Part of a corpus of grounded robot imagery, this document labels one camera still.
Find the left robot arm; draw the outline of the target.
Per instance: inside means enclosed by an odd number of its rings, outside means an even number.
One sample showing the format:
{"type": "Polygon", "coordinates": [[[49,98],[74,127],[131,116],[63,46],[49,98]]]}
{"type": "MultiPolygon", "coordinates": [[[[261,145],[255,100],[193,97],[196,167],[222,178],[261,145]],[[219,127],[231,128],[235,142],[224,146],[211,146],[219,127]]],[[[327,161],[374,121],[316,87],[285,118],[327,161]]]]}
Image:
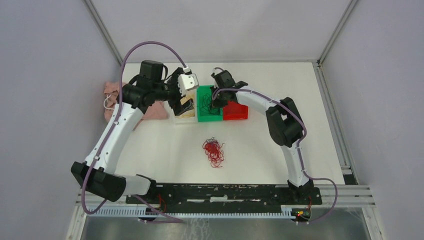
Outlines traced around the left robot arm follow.
{"type": "Polygon", "coordinates": [[[71,166],[70,171],[84,192],[111,202],[127,195],[138,195],[147,204],[156,200],[155,180],[142,175],[121,176],[116,169],[130,134],[155,102],[168,102],[175,116],[193,108],[193,99],[181,100],[188,91],[198,88],[197,76],[185,66],[163,79],[167,69],[161,62],[144,60],[139,74],[123,85],[97,144],[83,162],[76,161],[71,166]]]}

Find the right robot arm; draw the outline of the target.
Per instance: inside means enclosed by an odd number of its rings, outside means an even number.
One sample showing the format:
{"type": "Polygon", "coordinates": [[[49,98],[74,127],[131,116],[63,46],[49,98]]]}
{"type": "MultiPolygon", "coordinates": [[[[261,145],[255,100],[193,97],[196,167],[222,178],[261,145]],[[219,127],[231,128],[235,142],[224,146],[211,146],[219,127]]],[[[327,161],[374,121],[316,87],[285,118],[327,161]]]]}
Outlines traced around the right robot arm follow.
{"type": "Polygon", "coordinates": [[[275,100],[252,89],[246,82],[236,82],[228,70],[213,69],[211,77],[211,108],[224,108],[230,102],[245,105],[263,114],[271,139],[281,147],[288,170],[289,199],[302,204],[309,198],[314,187],[313,180],[305,175],[305,166],[297,152],[306,134],[300,113],[290,97],[275,100]]]}

